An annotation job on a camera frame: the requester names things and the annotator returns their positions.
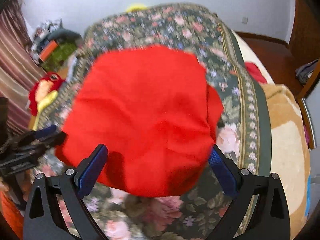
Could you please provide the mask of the red zip jacket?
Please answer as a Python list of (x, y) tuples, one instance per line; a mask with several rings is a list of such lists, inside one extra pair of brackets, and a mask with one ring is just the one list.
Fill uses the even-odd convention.
[(198, 181), (223, 105), (195, 55), (165, 46), (110, 51), (85, 77), (56, 157), (77, 166), (108, 149), (98, 181), (140, 197), (180, 196)]

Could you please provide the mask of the pile of clutter clothes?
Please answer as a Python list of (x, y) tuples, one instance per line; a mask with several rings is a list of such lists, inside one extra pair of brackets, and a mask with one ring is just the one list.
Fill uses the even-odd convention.
[(39, 64), (40, 54), (49, 43), (48, 36), (60, 28), (62, 28), (61, 18), (54, 21), (47, 20), (36, 28), (29, 53), (36, 64)]

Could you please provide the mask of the yellow garment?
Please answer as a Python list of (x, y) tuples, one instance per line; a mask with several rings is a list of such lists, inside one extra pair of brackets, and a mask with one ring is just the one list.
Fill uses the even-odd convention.
[(38, 123), (39, 123), (39, 119), (40, 119), (40, 115), (41, 113), (44, 111), (44, 109), (46, 107), (48, 107), (51, 103), (54, 102), (54, 100), (57, 98), (58, 96), (58, 91), (57, 90), (53, 90), (52, 92), (48, 93), (38, 104), (37, 104), (37, 115), (35, 117), (33, 126), (32, 126), (32, 130), (35, 131), (37, 130), (38, 127)]

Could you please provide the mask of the red plush toy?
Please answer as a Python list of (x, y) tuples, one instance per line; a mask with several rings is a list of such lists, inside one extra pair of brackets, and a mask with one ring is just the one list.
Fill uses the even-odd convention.
[(38, 113), (38, 104), (52, 91), (58, 91), (62, 84), (65, 82), (59, 74), (55, 72), (47, 72), (47, 74), (35, 83), (31, 89), (28, 102), (29, 109), (33, 116)]

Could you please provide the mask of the pink striped curtain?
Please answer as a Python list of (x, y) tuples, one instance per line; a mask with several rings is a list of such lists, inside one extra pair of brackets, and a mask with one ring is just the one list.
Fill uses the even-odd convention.
[(29, 92), (45, 74), (31, 59), (30, 47), (20, 0), (6, 0), (1, 11), (1, 96), (8, 99), (8, 126), (16, 133), (28, 130)]

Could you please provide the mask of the green fabric storage box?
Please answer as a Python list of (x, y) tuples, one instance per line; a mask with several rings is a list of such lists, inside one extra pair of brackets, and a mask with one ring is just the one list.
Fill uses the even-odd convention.
[(65, 42), (58, 44), (58, 47), (49, 55), (49, 57), (40, 64), (46, 72), (58, 72), (64, 62), (77, 49), (75, 43)]

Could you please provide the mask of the orange box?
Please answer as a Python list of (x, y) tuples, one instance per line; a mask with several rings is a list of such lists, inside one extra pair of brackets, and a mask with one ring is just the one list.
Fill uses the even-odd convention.
[(39, 54), (39, 59), (43, 62), (46, 61), (46, 59), (57, 47), (58, 44), (54, 40), (51, 40)]

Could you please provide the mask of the green floral bedspread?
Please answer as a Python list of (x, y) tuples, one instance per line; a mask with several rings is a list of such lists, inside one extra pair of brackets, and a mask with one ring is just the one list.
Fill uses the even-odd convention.
[(88, 27), (74, 57), (37, 125), (68, 138), (33, 174), (60, 175), (106, 145), (84, 202), (107, 238), (205, 239), (231, 203), (208, 164), (214, 145), (251, 174), (270, 173), (264, 91), (231, 29), (207, 8), (108, 16)]

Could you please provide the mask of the dark teal cushion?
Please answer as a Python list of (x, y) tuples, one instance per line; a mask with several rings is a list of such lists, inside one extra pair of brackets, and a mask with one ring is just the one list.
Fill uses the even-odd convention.
[(47, 40), (57, 43), (72, 42), (77, 46), (80, 46), (83, 42), (82, 36), (79, 33), (64, 28), (57, 29), (49, 34)]

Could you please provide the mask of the yellow foam tube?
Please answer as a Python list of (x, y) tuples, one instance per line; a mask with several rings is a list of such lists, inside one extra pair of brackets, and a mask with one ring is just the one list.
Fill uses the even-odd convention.
[(148, 9), (148, 7), (142, 3), (133, 3), (126, 8), (125, 12), (126, 13), (137, 12), (137, 11), (146, 10), (146, 9)]

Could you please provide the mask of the white wall socket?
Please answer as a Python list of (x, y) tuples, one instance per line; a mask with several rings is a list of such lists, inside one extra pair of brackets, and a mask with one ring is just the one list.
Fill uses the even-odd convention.
[(241, 22), (242, 22), (243, 24), (248, 24), (248, 18), (247, 18), (247, 17), (243, 17), (242, 20), (241, 20)]

